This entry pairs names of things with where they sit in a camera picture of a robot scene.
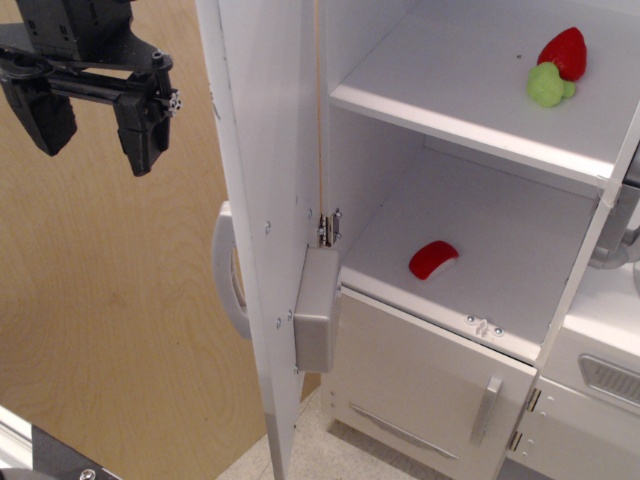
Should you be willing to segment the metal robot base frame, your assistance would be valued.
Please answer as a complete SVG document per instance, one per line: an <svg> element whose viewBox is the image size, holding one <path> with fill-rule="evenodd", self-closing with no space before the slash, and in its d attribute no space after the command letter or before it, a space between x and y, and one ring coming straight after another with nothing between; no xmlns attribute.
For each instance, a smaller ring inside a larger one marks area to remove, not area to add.
<svg viewBox="0 0 640 480"><path fill-rule="evenodd" d="M120 479L45 430L1 407L2 479Z"/></svg>

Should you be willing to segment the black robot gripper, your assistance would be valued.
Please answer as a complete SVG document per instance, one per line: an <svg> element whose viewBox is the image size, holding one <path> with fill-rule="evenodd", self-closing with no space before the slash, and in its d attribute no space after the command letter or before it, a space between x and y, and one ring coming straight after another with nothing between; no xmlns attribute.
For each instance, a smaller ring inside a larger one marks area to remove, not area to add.
<svg viewBox="0 0 640 480"><path fill-rule="evenodd" d="M181 108L168 72L172 57L132 31L129 1L19 1L21 21L1 26L1 48L64 69L133 72L114 102L117 133L134 176L168 149L170 118ZM56 156L77 131L70 100L45 78L2 78L7 102L34 144Z"/></svg>

